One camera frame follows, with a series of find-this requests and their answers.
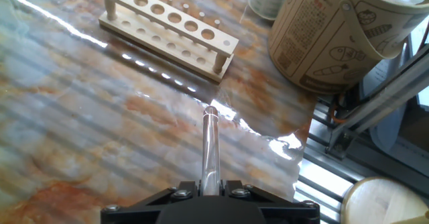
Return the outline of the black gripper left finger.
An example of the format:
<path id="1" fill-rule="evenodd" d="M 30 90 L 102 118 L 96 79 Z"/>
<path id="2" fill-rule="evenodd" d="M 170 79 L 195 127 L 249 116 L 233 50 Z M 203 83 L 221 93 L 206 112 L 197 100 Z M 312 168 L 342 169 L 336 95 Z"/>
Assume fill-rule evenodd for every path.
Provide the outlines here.
<path id="1" fill-rule="evenodd" d="M 199 197 L 199 183 L 183 181 L 128 207 L 107 205 L 100 212 L 101 224 L 156 223 L 161 212 L 170 205 Z"/>

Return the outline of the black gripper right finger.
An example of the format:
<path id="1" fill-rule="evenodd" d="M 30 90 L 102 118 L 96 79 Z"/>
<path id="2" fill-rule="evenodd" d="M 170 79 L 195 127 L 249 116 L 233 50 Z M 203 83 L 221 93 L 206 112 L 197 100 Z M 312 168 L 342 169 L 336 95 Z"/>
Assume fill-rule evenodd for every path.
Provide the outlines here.
<path id="1" fill-rule="evenodd" d="M 223 196 L 252 204 L 245 207 L 245 217 L 256 214 L 264 223 L 320 224 L 320 205 L 314 201 L 291 202 L 240 180 L 223 182 Z"/>

